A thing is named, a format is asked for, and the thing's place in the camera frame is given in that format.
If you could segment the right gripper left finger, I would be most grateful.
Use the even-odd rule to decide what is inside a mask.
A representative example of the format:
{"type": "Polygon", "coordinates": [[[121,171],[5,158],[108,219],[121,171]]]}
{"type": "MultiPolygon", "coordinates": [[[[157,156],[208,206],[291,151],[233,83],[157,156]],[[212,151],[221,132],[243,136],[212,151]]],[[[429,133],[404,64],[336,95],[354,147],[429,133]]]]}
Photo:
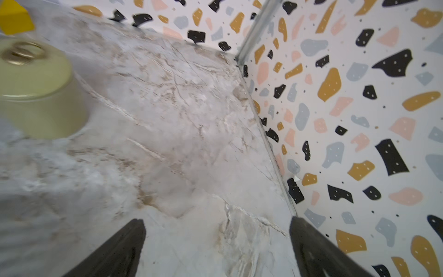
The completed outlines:
{"type": "Polygon", "coordinates": [[[134,277],[145,239],[143,220],[132,219],[65,276],[134,277]]]}

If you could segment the yellow-green canister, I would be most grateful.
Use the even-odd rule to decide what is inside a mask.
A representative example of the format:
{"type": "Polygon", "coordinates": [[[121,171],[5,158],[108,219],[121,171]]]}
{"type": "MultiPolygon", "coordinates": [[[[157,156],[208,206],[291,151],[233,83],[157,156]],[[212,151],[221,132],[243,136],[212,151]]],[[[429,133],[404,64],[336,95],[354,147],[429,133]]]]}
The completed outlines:
{"type": "Polygon", "coordinates": [[[1,39],[1,115],[35,139],[81,130],[88,110],[65,53],[36,40],[1,39]]]}

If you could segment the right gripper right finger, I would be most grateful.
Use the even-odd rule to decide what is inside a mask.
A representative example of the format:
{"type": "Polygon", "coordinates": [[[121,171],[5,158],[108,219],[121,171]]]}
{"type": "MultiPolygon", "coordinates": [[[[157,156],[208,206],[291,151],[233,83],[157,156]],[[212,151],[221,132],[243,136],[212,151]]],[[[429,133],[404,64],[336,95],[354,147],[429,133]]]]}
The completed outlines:
{"type": "Polygon", "coordinates": [[[302,277],[371,276],[303,218],[292,217],[289,235],[302,277]]]}

